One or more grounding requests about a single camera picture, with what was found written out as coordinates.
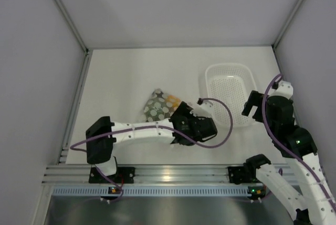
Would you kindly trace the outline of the fake orange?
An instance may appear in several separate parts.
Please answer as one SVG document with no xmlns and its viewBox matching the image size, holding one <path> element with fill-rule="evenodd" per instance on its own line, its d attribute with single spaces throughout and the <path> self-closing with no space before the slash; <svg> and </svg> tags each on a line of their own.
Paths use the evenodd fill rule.
<svg viewBox="0 0 336 225">
<path fill-rule="evenodd" d="M 181 100 L 173 95 L 168 95 L 166 98 L 166 105 L 170 108 L 177 108 L 181 104 Z"/>
</svg>

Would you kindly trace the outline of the polka dot zip bag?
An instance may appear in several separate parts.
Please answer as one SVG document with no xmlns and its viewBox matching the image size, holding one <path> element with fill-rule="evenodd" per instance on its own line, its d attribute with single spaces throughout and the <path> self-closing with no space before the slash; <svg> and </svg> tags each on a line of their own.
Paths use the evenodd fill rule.
<svg viewBox="0 0 336 225">
<path fill-rule="evenodd" d="M 170 108 L 166 105 L 168 95 L 172 94 L 155 89 L 140 110 L 138 122 L 156 122 L 170 118 L 177 108 Z"/>
</svg>

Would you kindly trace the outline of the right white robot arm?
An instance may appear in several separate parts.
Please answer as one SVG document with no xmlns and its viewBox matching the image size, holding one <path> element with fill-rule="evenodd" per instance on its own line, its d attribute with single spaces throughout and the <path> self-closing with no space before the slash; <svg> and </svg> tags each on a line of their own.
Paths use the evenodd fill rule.
<svg viewBox="0 0 336 225">
<path fill-rule="evenodd" d="M 245 175 L 260 181 L 283 205 L 294 224 L 335 224 L 335 198 L 323 175 L 317 147 L 311 134 L 295 124 L 293 101 L 289 94 L 271 96 L 252 91 L 242 111 L 263 123 L 274 146 L 294 173 L 300 190 L 296 191 L 263 154 L 246 159 Z"/>
</svg>

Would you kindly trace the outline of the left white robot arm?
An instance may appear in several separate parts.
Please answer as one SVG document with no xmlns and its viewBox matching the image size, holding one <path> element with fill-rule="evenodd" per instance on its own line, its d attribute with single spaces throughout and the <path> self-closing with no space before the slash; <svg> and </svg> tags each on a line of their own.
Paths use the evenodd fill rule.
<svg viewBox="0 0 336 225">
<path fill-rule="evenodd" d="M 145 123 L 117 123 L 103 116 L 87 130 L 87 163 L 98 166 L 100 176 L 108 183 L 117 180 L 117 159 L 113 147 L 131 144 L 179 144 L 192 146 L 206 142 L 217 135 L 217 127 L 211 117 L 197 116 L 193 108 L 181 102 L 170 118 Z"/>
</svg>

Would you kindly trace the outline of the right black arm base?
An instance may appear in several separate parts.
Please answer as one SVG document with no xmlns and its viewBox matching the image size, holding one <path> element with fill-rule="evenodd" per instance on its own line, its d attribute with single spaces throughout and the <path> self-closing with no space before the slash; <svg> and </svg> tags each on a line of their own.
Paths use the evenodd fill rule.
<svg viewBox="0 0 336 225">
<path fill-rule="evenodd" d="M 235 185 L 247 183 L 260 183 L 256 178 L 255 170 L 244 166 L 228 167 L 229 182 Z"/>
</svg>

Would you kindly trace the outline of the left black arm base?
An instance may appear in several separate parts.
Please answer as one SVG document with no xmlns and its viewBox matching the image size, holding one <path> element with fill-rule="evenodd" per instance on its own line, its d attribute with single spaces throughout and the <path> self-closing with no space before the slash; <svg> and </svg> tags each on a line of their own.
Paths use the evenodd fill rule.
<svg viewBox="0 0 336 225">
<path fill-rule="evenodd" d="M 118 166 L 116 174 L 107 177 L 117 184 L 133 184 L 133 178 L 135 177 L 135 167 Z M 90 184 L 108 183 L 108 181 L 98 173 L 97 169 L 94 166 L 92 166 L 90 169 L 88 182 Z"/>
</svg>

